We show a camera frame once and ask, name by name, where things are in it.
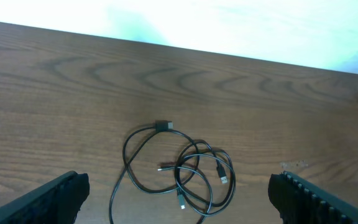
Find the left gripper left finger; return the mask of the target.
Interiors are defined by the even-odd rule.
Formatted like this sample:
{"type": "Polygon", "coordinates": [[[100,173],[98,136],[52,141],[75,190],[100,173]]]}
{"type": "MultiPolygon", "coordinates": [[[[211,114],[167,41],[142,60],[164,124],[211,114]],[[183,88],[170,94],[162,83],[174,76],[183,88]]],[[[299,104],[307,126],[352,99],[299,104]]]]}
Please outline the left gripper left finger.
{"type": "Polygon", "coordinates": [[[88,174],[69,171],[0,207],[0,224],[74,224],[90,194],[88,174]]]}

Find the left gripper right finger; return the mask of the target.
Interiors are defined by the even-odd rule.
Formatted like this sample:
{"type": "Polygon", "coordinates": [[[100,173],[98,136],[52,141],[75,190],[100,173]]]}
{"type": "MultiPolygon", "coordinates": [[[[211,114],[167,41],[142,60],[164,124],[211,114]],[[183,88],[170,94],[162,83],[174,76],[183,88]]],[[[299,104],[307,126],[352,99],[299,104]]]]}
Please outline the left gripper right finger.
{"type": "Polygon", "coordinates": [[[289,171],[270,176],[268,197],[284,223],[358,224],[358,208],[289,171]]]}

